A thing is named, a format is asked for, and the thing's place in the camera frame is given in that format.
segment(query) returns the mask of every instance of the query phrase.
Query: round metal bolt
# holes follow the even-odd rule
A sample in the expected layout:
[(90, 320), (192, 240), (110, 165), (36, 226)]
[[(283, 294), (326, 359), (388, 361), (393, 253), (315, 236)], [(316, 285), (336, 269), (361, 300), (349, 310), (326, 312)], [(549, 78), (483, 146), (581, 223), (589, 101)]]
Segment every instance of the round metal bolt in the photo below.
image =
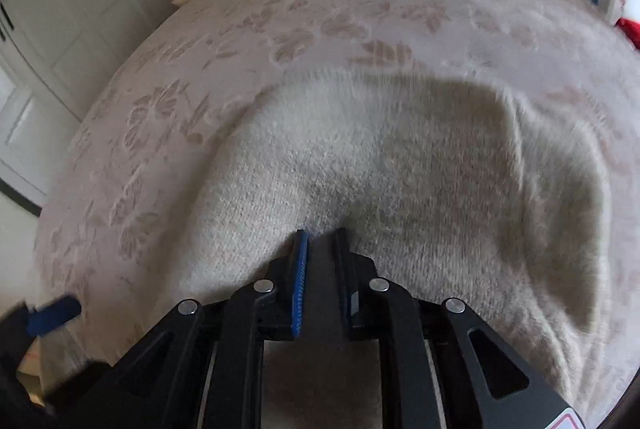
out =
[(182, 315), (191, 315), (196, 313), (198, 303), (193, 299), (187, 299), (178, 304), (178, 313)]
[(369, 288), (374, 292), (386, 292), (389, 290), (389, 281), (382, 279), (382, 277), (375, 277), (369, 281)]
[(463, 311), (465, 311), (465, 303), (463, 303), (463, 301), (461, 301), (460, 299), (447, 299), (447, 302), (444, 303), (444, 305), (447, 307), (447, 310), (449, 310), (453, 314), (461, 314)]
[(273, 290), (273, 281), (268, 279), (260, 279), (254, 283), (254, 290), (261, 294), (266, 294)]

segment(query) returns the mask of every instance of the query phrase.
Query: red fabric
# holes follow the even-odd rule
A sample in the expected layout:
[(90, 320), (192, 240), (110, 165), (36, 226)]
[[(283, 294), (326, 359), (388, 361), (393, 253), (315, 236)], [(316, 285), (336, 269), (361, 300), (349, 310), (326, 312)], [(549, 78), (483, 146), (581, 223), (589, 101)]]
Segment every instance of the red fabric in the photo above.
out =
[(636, 49), (640, 50), (640, 23), (629, 19), (618, 19), (616, 26), (629, 37), (629, 40), (635, 44)]

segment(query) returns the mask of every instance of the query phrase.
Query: white cabinet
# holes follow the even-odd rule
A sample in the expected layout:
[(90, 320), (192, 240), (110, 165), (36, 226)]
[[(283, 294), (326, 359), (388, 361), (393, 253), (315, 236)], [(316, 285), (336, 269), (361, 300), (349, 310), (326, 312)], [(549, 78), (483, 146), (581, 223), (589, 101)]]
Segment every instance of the white cabinet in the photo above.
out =
[(46, 194), (54, 158), (121, 63), (175, 10), (171, 1), (0, 0), (0, 57), (12, 73), (0, 85), (0, 178), (12, 184), (9, 169)]

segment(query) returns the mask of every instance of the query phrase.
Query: red object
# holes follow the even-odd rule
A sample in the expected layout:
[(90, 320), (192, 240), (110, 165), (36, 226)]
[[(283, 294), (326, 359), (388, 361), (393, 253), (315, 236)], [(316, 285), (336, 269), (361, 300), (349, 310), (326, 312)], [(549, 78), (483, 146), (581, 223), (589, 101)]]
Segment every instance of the red object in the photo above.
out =
[(618, 19), (616, 26), (629, 37), (629, 40), (635, 44), (636, 49), (640, 50), (640, 23), (629, 19)]

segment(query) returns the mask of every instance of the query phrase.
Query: blue gripper pad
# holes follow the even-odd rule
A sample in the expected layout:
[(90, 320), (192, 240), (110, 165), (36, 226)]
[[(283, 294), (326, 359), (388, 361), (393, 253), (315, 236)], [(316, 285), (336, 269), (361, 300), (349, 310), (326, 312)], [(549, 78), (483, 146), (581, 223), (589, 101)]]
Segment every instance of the blue gripper pad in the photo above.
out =
[(302, 307), (305, 298), (306, 256), (308, 253), (309, 237), (305, 231), (298, 231), (299, 249), (296, 255), (296, 274), (293, 282), (291, 297), (291, 331), (293, 337), (300, 335), (302, 328)]
[(29, 314), (27, 333), (32, 337), (46, 335), (74, 317), (79, 316), (81, 311), (82, 306), (78, 299), (71, 295), (62, 296), (42, 310), (33, 311)]

